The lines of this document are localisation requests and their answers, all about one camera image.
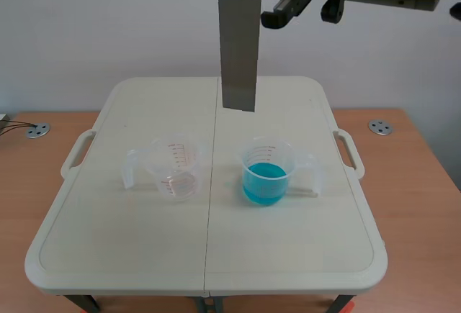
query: metal grommet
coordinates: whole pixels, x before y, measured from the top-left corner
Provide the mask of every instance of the metal grommet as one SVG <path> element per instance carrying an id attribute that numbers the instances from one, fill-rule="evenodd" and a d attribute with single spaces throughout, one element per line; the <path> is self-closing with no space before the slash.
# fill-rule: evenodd
<path id="1" fill-rule="evenodd" d="M 30 139 L 39 138 L 46 135 L 50 131 L 50 124 L 42 122 L 36 124 L 36 127 L 29 127 L 26 131 L 26 137 Z"/>
<path id="2" fill-rule="evenodd" d="M 368 122 L 368 128 L 377 135 L 389 135 L 393 128 L 384 120 L 376 119 Z"/>

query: white table top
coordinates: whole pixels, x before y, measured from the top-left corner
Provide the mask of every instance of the white table top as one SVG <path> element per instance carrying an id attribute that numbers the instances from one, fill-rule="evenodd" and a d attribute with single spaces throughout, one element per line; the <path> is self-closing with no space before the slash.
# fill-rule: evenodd
<path id="1" fill-rule="evenodd" d="M 323 90 L 308 78 L 259 78 L 256 113 L 223 109 L 217 78 L 134 78 L 111 93 L 83 163 L 66 175 L 26 258 L 52 294 L 358 294 L 384 276 L 387 256 L 354 169 L 342 164 Z M 159 197 L 147 173 L 124 190 L 127 150 L 172 132 L 208 149 L 202 191 Z M 278 135 L 326 173 L 316 198 L 307 176 L 272 207 L 241 193 L 239 145 Z"/>

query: measuring cup handle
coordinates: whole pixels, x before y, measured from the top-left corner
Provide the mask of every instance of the measuring cup handle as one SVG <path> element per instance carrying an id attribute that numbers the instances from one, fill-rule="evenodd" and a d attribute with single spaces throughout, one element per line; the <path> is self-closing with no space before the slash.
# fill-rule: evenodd
<path id="1" fill-rule="evenodd" d="M 125 189 L 130 189 L 135 185 L 135 168 L 139 165 L 139 154 L 141 150 L 128 151 L 125 162 L 122 165 L 122 179 Z"/>
<path id="2" fill-rule="evenodd" d="M 320 195 L 323 186 L 323 171 L 318 164 L 317 158 L 310 153 L 302 153 L 296 160 L 296 166 L 298 168 L 307 168 L 312 171 L 313 174 L 313 187 L 312 191 L 317 195 Z"/>

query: white wall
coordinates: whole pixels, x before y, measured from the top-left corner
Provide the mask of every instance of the white wall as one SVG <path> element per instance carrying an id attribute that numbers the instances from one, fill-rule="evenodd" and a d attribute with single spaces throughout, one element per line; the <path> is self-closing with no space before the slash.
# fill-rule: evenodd
<path id="1" fill-rule="evenodd" d="M 263 0 L 271 9 L 277 0 Z M 314 0 L 261 30 L 259 74 L 309 76 L 332 106 L 403 107 L 461 186 L 461 22 L 346 3 L 339 25 Z M 134 76 L 217 76 L 217 0 L 0 0 L 0 110 L 100 109 Z"/>

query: empty measuring cup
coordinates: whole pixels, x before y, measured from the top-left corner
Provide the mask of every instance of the empty measuring cup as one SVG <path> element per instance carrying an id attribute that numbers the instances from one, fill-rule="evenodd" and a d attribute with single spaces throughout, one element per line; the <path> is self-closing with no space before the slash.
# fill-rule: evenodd
<path id="1" fill-rule="evenodd" d="M 184 200 L 200 188 L 200 146 L 186 135 L 174 134 L 154 140 L 147 148 L 130 150 L 122 167 L 126 189 L 133 187 L 134 168 L 142 165 L 152 174 L 158 190 L 172 200 Z"/>
<path id="2" fill-rule="evenodd" d="M 321 190 L 321 173 L 313 155 L 296 152 L 287 142 L 271 137 L 254 138 L 241 154 L 243 191 L 258 204 L 278 202 L 286 193 L 297 168 L 312 170 L 312 192 Z"/>

